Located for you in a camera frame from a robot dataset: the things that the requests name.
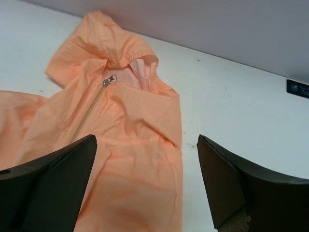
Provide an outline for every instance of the hooded jacket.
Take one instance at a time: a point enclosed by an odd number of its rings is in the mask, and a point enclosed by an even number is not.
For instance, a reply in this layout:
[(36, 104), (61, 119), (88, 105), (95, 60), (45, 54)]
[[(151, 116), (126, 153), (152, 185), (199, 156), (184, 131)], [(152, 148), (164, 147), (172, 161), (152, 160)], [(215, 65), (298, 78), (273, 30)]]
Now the hooded jacket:
[(0, 92), (0, 170), (94, 134), (75, 231), (180, 232), (180, 102), (157, 66), (139, 36), (101, 12), (86, 15), (46, 69), (62, 91), (49, 99)]

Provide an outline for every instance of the metal zipper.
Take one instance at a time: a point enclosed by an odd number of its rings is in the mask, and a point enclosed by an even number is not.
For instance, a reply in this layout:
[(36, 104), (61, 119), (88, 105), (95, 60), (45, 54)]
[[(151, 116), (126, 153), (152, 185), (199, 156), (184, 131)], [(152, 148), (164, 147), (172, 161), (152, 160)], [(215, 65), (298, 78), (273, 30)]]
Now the metal zipper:
[(113, 74), (111, 75), (109, 78), (105, 79), (102, 81), (101, 85), (97, 88), (95, 94), (93, 95), (94, 97), (91, 100), (90, 105), (88, 106), (88, 108), (86, 109), (85, 113), (83, 114), (83, 116), (80, 118), (79, 123), (77, 123), (77, 127), (74, 130), (74, 133), (71, 134), (71, 136), (68, 137), (68, 142), (66, 143), (66, 145), (71, 144), (75, 141), (78, 133), (80, 132), (81, 128), (83, 127), (86, 119), (88, 118), (91, 110), (93, 109), (93, 107), (95, 106), (96, 102), (98, 101), (100, 95), (104, 92), (105, 88), (111, 83), (114, 82), (118, 79), (118, 77)]

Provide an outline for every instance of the gray wall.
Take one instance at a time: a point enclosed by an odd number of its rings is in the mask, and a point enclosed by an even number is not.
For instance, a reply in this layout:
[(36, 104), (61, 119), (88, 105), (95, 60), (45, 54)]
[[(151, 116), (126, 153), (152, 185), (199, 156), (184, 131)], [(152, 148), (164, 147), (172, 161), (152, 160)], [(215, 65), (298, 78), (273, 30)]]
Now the gray wall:
[(28, 0), (309, 82), (308, 0)]

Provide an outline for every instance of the cork piece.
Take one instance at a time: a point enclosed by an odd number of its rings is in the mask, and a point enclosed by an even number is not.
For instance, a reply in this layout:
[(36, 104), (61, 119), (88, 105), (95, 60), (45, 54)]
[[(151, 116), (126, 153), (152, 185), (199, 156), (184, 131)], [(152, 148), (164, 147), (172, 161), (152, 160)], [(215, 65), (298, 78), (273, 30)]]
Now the cork piece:
[(250, 220), (250, 216), (248, 216), (245, 209), (243, 209), (225, 222), (218, 229), (218, 232), (248, 232), (248, 223)]

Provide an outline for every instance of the zipper pull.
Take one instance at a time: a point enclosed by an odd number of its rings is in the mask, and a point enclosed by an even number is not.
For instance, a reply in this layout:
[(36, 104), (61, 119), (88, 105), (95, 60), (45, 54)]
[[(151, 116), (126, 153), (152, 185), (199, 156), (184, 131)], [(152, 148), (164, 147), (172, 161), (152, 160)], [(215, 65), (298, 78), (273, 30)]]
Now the zipper pull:
[(116, 74), (111, 75), (109, 78), (103, 80), (102, 85), (104, 87), (108, 86), (110, 84), (110, 82), (114, 82), (118, 79)]

